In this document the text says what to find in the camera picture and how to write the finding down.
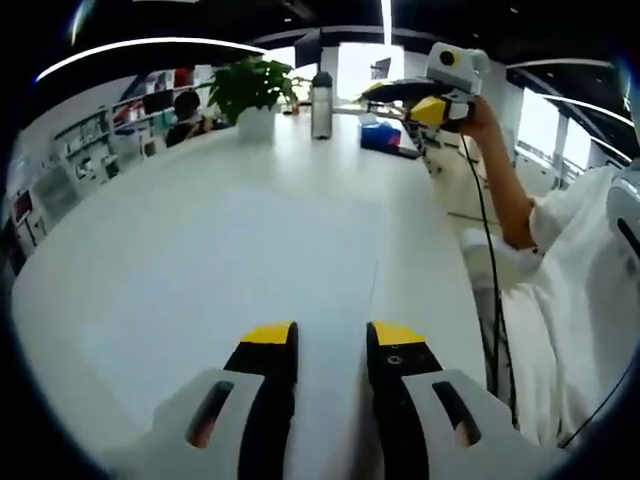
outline white table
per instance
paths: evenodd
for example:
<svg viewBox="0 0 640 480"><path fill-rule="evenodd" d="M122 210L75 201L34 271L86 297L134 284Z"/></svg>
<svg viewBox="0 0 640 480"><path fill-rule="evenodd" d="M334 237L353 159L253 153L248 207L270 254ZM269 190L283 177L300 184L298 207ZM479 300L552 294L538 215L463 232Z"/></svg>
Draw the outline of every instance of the white table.
<svg viewBox="0 0 640 480"><path fill-rule="evenodd" d="M336 115L333 139L319 142L310 140L306 116L278 116L276 121L272 147L240 146L235 129L213 132L116 177L53 229L17 279L13 313L36 378L64 424L94 454L129 444L148 428L150 418L135 418L131 408L148 410L164 401L167 392L151 392L162 390L165 379L200 373L176 369L183 359L184 368L194 364L189 363L193 345L203 335L212 335L216 359L211 366L221 367L247 330L248 324L225 318L227 313L218 311L215 301L202 298L206 295L193 297L193 292L206 292L203 284L219 282L220 273L215 266L202 270L189 263L193 262L189 253L201 248L196 246L198 238L214 232L215 243L224 237L212 218L218 215L221 199L238 191L255 191L256 198L273 195L276 203L284 199L291 205L313 205L309 208L319 212L335 209L346 229L359 221L358 212L377 219L369 224L377 229L376 235L362 243L364 249L374 245L376 256L366 308L354 312L347 308L352 299L339 294L351 286L339 285L343 275L336 274L313 288L319 289L318 298L328 295L343 301L342 317L336 316L332 304L326 306L330 311L326 322L318 320L322 315L313 322L272 318L275 313L267 307L264 318L256 320L296 320L300 327L302 358L288 478L342 478L348 472L358 441L360 362L367 321L394 321L414 328L426 335L445 368L461 369L484 385L470 283L422 162L361 150L355 116ZM184 253L186 267L202 270L198 278L167 258L175 256L166 254L176 251L175 242L183 242L178 251ZM211 255L219 256L216 246L211 248ZM323 248L311 242L308 258L316 252L326 255ZM256 264L269 257L253 250L245 249ZM148 290L160 288L156 279L164 282L162 288L170 285L171 295L149 294ZM288 281L292 298L283 302L285 313L288 303L304 304L297 292L305 279ZM334 284L342 289L337 294L332 291ZM171 322L156 323L176 309L183 313ZM104 350L103 341L112 342L101 353L101 361L109 364L106 369L96 367L92 358ZM152 351L156 363L148 364ZM123 395L130 397L123 402ZM146 404L141 404L142 397Z"/></svg>

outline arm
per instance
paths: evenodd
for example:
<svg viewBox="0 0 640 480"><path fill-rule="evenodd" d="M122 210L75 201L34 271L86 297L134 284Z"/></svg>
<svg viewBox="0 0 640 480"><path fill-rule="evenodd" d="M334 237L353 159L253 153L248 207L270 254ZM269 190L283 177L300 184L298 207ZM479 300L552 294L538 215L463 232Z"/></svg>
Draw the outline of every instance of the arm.
<svg viewBox="0 0 640 480"><path fill-rule="evenodd" d="M516 249L535 247L529 228L533 203L511 167L500 125L482 97L460 132L471 136L480 149L504 240Z"/></svg>

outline water bottle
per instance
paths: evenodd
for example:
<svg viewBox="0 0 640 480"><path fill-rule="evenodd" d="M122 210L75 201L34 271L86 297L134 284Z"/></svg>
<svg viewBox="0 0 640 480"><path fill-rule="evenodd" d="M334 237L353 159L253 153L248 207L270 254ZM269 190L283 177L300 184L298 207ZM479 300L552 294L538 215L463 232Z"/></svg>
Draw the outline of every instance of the water bottle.
<svg viewBox="0 0 640 480"><path fill-rule="evenodd" d="M333 79L318 72L311 81L311 138L331 138L333 132Z"/></svg>

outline sleeve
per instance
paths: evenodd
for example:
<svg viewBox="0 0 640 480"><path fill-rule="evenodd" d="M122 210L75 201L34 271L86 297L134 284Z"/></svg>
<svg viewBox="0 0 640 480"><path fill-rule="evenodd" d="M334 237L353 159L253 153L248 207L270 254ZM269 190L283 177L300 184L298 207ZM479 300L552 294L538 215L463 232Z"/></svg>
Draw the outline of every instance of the sleeve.
<svg viewBox="0 0 640 480"><path fill-rule="evenodd" d="M548 251L584 205L585 199L592 198L601 188L608 188L610 183L609 168L594 168L578 177L567 190L552 190L542 198L532 197L529 229L538 248Z"/></svg>

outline potted plant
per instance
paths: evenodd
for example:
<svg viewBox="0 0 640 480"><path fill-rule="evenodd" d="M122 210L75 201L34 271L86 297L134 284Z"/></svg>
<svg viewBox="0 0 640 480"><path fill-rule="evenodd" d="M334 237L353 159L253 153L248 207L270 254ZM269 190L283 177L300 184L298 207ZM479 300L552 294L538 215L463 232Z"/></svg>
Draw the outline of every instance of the potted plant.
<svg viewBox="0 0 640 480"><path fill-rule="evenodd" d="M211 78L209 106L217 104L227 120L238 125L243 141L273 137L274 106L280 97L293 102L289 65L246 58L217 70Z"/></svg>

